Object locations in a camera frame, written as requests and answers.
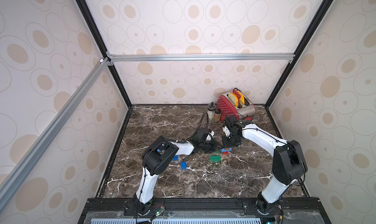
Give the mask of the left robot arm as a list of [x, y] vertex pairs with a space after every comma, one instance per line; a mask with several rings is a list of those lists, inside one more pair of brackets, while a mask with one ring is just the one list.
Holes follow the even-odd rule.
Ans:
[[158, 137], [144, 151], [142, 156], [142, 179], [139, 189], [133, 196], [134, 208], [140, 215], [146, 215], [150, 209], [157, 179], [177, 155], [191, 155], [199, 151], [206, 153], [217, 149], [214, 131], [199, 128], [188, 139], [175, 140], [165, 136]]

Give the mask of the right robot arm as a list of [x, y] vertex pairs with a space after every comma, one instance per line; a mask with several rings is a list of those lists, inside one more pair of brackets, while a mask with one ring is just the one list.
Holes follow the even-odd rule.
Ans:
[[247, 139], [273, 157], [272, 176], [256, 201], [258, 212], [267, 215], [285, 191], [307, 172], [307, 164], [299, 142], [286, 141], [261, 128], [252, 121], [238, 120], [230, 115], [224, 119], [222, 142], [225, 147], [236, 147]]

